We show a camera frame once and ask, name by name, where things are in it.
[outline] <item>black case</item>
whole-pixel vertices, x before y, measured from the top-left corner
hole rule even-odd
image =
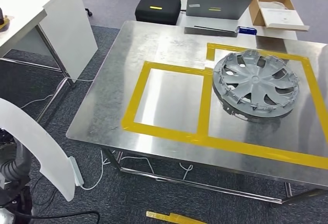
[[[181,0],[140,0],[136,19],[140,22],[176,25],[181,9]]]

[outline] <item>cardboard box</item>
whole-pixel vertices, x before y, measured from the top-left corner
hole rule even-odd
[[[254,26],[262,26],[262,27],[268,27],[268,28],[274,28],[274,29],[281,29],[281,30],[293,30],[293,31],[308,31],[308,26],[296,26],[296,25],[284,25],[280,24],[275,25],[274,27],[269,27],[265,24],[265,20],[263,17],[259,2],[280,2],[283,3],[288,10],[295,10],[291,0],[253,0],[249,9],[250,13],[250,17],[252,18],[252,22]]]

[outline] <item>open cardboard box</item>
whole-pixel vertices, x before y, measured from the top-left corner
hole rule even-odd
[[[261,9],[259,2],[280,2],[288,10]],[[254,26],[292,31],[308,31],[309,28],[309,26],[305,26],[302,22],[291,0],[253,0],[249,9]],[[281,13],[290,14],[287,15],[290,19],[288,23],[279,20],[279,17],[281,17]]]

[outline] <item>chair leg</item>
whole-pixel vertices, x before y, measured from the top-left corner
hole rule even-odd
[[[85,11],[87,12],[88,16],[92,16],[93,15],[92,12],[90,12],[88,8],[85,8]]]

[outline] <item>laptop lid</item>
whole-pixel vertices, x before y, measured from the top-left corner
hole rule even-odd
[[[252,0],[188,0],[186,15],[238,20]]]

